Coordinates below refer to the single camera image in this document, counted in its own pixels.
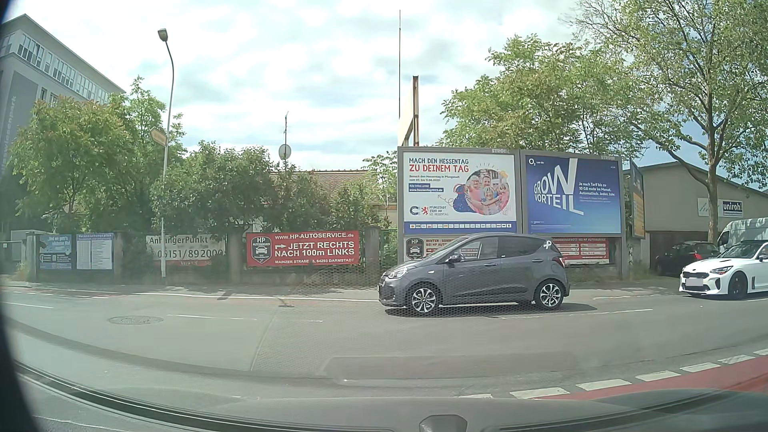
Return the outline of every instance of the lamp post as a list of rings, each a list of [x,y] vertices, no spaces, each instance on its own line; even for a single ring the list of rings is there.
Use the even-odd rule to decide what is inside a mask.
[[[174,103],[174,82],[176,81],[176,73],[174,70],[174,56],[170,54],[170,47],[168,46],[168,30],[161,28],[160,30],[157,30],[157,35],[160,36],[160,40],[165,43],[165,48],[168,50],[168,58],[170,58],[170,100],[168,101],[168,122],[165,126],[165,153],[163,155],[163,194],[165,194],[165,171],[168,169],[168,138],[170,137],[170,106]],[[165,216],[160,218],[160,243],[160,273],[163,277],[163,281],[165,281]]]

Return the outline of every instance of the dark car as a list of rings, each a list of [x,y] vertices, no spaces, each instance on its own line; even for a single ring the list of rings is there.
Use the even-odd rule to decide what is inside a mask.
[[[656,274],[664,276],[666,274],[679,275],[683,267],[688,264],[716,257],[720,251],[712,243],[706,241],[684,241],[675,244],[664,254],[656,257],[654,269]]]
[[[379,301],[431,314],[441,305],[526,303],[558,309],[570,294],[563,255],[551,238],[470,234],[419,261],[384,272]]]

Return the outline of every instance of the car wheel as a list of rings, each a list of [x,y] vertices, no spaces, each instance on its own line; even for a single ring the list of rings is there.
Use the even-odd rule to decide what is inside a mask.
[[[419,284],[411,289],[408,308],[419,315],[430,315],[440,306],[440,291],[432,284]]]
[[[533,294],[533,301],[539,309],[554,311],[563,304],[563,284],[554,279],[541,282]]]
[[[746,289],[749,282],[746,275],[740,271],[735,273],[728,282],[728,297],[734,300],[741,300],[746,297]]]

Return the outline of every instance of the manhole cover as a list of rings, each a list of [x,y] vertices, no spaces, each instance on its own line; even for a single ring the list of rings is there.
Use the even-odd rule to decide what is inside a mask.
[[[125,325],[141,325],[141,324],[155,324],[163,320],[160,317],[148,317],[145,315],[133,315],[130,317],[114,317],[110,318],[109,322],[112,324],[125,324]]]

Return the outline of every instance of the white car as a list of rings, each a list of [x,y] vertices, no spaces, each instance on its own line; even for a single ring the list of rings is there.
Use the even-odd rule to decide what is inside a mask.
[[[742,241],[715,258],[685,266],[680,274],[680,291],[694,297],[731,298],[768,291],[768,241]]]

